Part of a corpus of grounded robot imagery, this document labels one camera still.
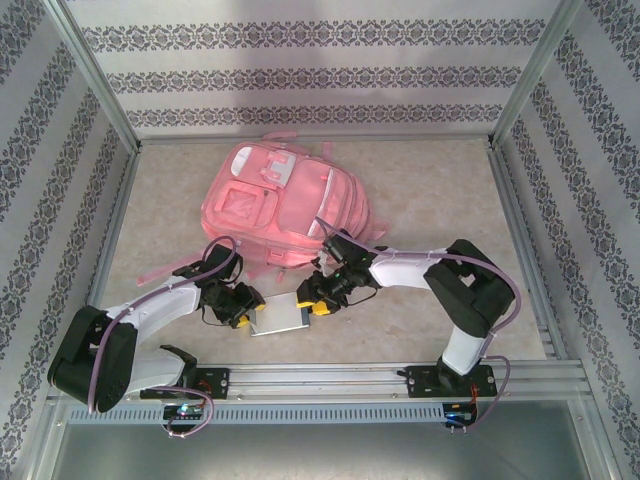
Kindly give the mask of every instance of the enclosure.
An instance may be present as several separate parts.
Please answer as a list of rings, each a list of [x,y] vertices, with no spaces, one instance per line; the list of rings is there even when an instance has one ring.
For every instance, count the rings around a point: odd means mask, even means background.
[[[4,2],[2,475],[640,478],[636,4]],[[165,438],[171,402],[89,414],[49,387],[74,312],[151,291],[164,278],[138,275],[202,249],[223,161],[279,131],[331,142],[388,224],[376,244],[465,238],[514,278],[522,311],[489,350],[511,374],[477,431],[441,425],[468,398],[410,398],[397,374],[435,364],[453,328],[410,288],[296,331],[194,312],[155,333],[141,351],[229,368],[200,440]]]

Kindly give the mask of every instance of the black floral pattern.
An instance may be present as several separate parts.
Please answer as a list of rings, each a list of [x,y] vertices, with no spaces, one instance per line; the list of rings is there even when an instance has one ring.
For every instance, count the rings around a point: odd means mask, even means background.
[[[573,146],[569,132],[558,113],[558,108],[544,82],[539,82],[531,92],[531,101],[546,130],[558,158],[560,169],[576,207],[589,234],[596,257],[604,268],[604,276],[610,284],[615,302],[621,310],[627,332],[634,339],[634,347],[640,349],[640,288],[629,273],[629,263],[618,248],[618,239],[607,221],[587,169],[582,166],[578,151]]]
[[[117,94],[306,88],[511,88],[519,67],[363,67],[111,73]]]
[[[636,82],[640,81],[640,16],[629,0],[588,0],[587,5],[609,40],[627,62]]]
[[[94,52],[382,45],[533,45],[535,20],[343,20],[87,27]]]
[[[22,55],[33,32],[44,18],[44,8],[38,0],[14,0],[0,21],[0,85]]]
[[[607,396],[607,406],[613,421],[618,426],[618,436],[625,445],[625,453],[630,458],[630,465],[635,475],[640,476],[640,426],[638,417],[632,411],[631,397],[625,392],[625,384],[620,380],[620,368],[607,337],[602,333],[598,313],[593,307],[589,288],[585,283],[580,265],[575,259],[573,245],[569,240],[566,228],[557,204],[553,199],[551,188],[547,182],[538,153],[533,146],[529,132],[522,118],[515,122],[511,135],[515,141],[520,160],[529,178],[542,221],[554,249],[558,266],[562,271],[569,300],[573,304],[582,336],[586,342],[591,361],[596,367],[598,379]]]
[[[495,122],[501,105],[330,105],[129,110],[131,125],[286,125],[325,123]]]
[[[15,454],[20,450],[24,440],[25,423],[33,414],[36,394],[42,386],[43,379],[46,378],[51,350],[54,347],[58,328],[63,318],[66,301],[73,286],[73,280],[84,253],[98,203],[119,145],[121,142],[118,134],[113,126],[110,126],[87,184],[69,241],[62,254],[59,270],[54,277],[51,294],[46,302],[47,306],[42,312],[38,333],[29,350],[29,360],[25,364],[25,371],[20,377],[18,390],[14,394],[16,400],[9,408],[8,421],[3,425],[4,434],[0,439],[2,444],[0,478],[11,477],[11,469],[17,458]],[[120,177],[118,190],[124,180],[125,171],[126,166]]]
[[[49,180],[29,224],[24,243],[18,249],[0,298],[0,360],[11,343],[11,331],[22,313],[26,294],[31,290],[36,269],[49,242],[65,194],[71,183],[80,155],[87,142],[100,103],[91,90],[84,96],[69,134],[62,145]]]
[[[7,142],[0,158],[0,222],[11,206],[11,199],[22,183],[36,147],[40,144],[45,127],[49,125],[71,74],[75,69],[73,57],[61,43],[47,65],[43,78],[29,99],[29,106],[20,117],[13,136]]]
[[[571,34],[562,39],[555,55],[640,222],[638,147],[631,142],[627,128]]]

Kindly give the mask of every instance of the gray metal panel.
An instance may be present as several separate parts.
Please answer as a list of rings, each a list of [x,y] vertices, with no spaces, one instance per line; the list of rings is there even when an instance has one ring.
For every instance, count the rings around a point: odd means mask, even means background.
[[[69,425],[158,425],[162,405],[124,405],[90,414],[84,405],[69,409]],[[240,405],[216,404],[215,425],[317,425],[354,423],[423,423],[445,421],[439,403]],[[175,425],[198,422],[179,421]]]
[[[171,439],[160,426],[68,425],[53,478],[589,478],[566,403],[501,404],[476,432],[437,424],[211,426]]]

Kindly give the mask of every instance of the robotic arm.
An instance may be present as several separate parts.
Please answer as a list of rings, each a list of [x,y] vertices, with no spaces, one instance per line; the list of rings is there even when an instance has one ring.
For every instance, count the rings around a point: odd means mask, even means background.
[[[330,236],[324,246],[341,266],[329,276],[316,271],[305,280],[297,291],[298,306],[327,315],[349,306],[347,296],[356,287],[432,290],[455,325],[438,361],[439,380],[445,387],[478,364],[491,328],[515,298],[511,287],[495,273],[471,263],[437,258],[437,254],[447,253],[493,265],[467,240],[429,252],[436,254],[433,256],[400,254],[386,247],[377,247],[380,254],[376,254],[339,235]],[[465,283],[463,279],[469,277],[472,281]]]
[[[231,250],[216,245],[206,260],[173,272],[163,286],[171,286],[211,271],[221,265]],[[113,408],[131,392],[162,385],[194,388],[198,377],[197,361],[191,355],[169,345],[143,353],[137,347],[145,339],[176,318],[210,307],[221,325],[239,328],[248,323],[250,309],[264,308],[262,296],[250,286],[231,286],[228,279],[242,257],[234,258],[218,273],[190,283],[169,288],[132,310],[118,323],[106,343],[96,385],[95,405],[99,412]],[[127,302],[106,311],[85,306],[75,314],[60,348],[53,359],[47,380],[65,393],[88,403],[89,385],[97,346],[118,314],[135,303]]]
[[[348,296],[356,287],[376,291],[391,286],[432,290],[455,324],[438,361],[436,381],[438,388],[444,390],[451,391],[461,380],[473,375],[491,328],[514,300],[513,290],[496,273],[439,257],[452,254],[493,265],[466,240],[457,240],[449,248],[430,255],[406,254],[386,247],[364,249],[350,241],[343,231],[341,235],[328,237],[324,246],[341,266],[328,276],[315,271],[302,282],[297,290],[298,306],[309,308],[316,315],[326,315],[348,307]],[[237,254],[216,274],[183,284],[185,279],[222,265],[230,254],[228,248],[216,245],[206,260],[173,272],[165,286],[176,285],[175,288],[166,288],[138,308],[131,308],[135,300],[106,311],[91,306],[81,308],[49,369],[49,383],[88,404],[95,346],[101,343],[113,319],[129,309],[105,343],[95,389],[97,410],[106,412],[125,394],[158,386],[202,390],[199,385],[205,369],[197,368],[197,360],[191,355],[169,345],[148,354],[137,347],[169,322],[206,306],[213,309],[221,324],[232,328],[248,322],[246,313],[250,309],[264,308],[264,299],[255,289],[244,283],[231,286],[228,281],[236,265],[242,262]],[[473,278],[471,282],[463,282],[469,277]]]

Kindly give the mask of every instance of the metal base plate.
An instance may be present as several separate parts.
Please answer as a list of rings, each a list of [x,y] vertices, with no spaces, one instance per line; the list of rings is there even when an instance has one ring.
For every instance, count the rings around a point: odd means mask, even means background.
[[[453,389],[438,388],[440,382],[435,365],[411,366],[402,373],[406,375],[409,398],[471,397],[471,385],[474,384],[479,397],[495,397],[498,393],[490,365],[478,365],[469,375],[461,378]]]
[[[309,326],[309,312],[297,307],[296,292],[266,297],[264,310],[249,311],[251,336],[281,333]]]

